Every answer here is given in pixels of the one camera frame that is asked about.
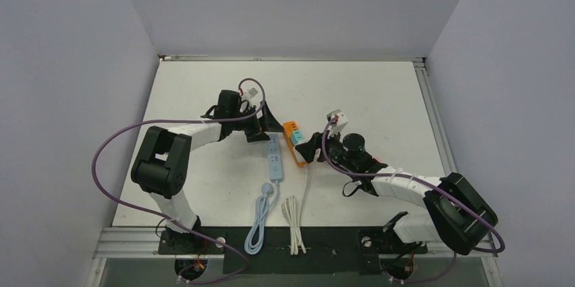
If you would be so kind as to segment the orange power strip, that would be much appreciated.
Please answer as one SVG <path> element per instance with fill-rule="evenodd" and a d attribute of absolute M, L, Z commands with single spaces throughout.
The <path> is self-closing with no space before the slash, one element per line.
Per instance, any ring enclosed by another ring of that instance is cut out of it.
<path fill-rule="evenodd" d="M 283 123 L 283 137 L 286 144 L 290 150 L 293 160 L 299 168 L 304 168 L 307 163 L 303 156 L 296 150 L 300 142 L 304 141 L 304 136 L 302 135 L 297 123 L 295 121 L 288 121 Z"/>

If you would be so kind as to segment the teal plug adapter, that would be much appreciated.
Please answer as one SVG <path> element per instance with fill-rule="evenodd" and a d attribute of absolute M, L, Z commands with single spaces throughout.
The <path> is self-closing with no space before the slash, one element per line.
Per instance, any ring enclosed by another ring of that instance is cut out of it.
<path fill-rule="evenodd" d="M 290 142 L 292 143 L 292 145 L 295 146 L 299 140 L 304 140 L 301 131 L 299 129 L 292 130 L 292 133 L 290 135 Z"/>

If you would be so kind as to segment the pink blue power strip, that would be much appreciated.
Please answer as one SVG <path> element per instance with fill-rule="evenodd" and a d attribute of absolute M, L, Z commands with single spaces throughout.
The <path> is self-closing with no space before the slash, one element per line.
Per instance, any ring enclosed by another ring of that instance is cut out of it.
<path fill-rule="evenodd" d="M 283 180 L 283 166 L 281 161 L 281 150 L 279 135 L 270 134 L 267 141 L 267 158 L 269 166 L 269 178 L 271 182 L 278 183 Z"/>

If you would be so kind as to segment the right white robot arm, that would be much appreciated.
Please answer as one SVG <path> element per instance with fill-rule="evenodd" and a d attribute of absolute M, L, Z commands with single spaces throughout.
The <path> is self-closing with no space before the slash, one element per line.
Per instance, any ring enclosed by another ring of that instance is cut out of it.
<path fill-rule="evenodd" d="M 498 224 L 498 217 L 484 198 L 461 174 L 444 177 L 416 176 L 382 163 L 365 150 L 362 135 L 316 132 L 303 140 L 292 134 L 288 141 L 296 160 L 329 161 L 349 176 L 356 191 L 391 197 L 426 209 L 424 214 L 403 211 L 382 228 L 384 245 L 393 252 L 408 244 L 442 242 L 457 254 L 480 250 L 480 241 Z"/>

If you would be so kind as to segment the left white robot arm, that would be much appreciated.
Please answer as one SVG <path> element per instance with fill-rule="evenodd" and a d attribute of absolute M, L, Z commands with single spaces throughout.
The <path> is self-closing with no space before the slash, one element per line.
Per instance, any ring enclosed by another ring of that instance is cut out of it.
<path fill-rule="evenodd" d="M 223 90 L 199 123 L 146 130 L 130 177 L 167 216 L 167 228 L 177 233 L 175 243 L 185 253 L 196 252 L 202 243 L 199 217 L 183 191 L 191 152 L 234 131 L 243 132 L 248 143 L 268 141 L 271 133 L 283 131 L 267 103 L 255 105 L 254 96 L 255 91 Z"/>

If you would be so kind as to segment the white cube adapter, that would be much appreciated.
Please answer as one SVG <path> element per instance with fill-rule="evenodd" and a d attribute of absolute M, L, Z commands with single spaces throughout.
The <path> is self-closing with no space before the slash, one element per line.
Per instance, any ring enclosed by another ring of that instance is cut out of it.
<path fill-rule="evenodd" d="M 309 139 L 304 139 L 304 140 L 299 140 L 296 145 L 294 146 L 295 149 L 301 149 L 301 148 L 306 148 L 306 146 L 309 144 L 310 140 Z"/>

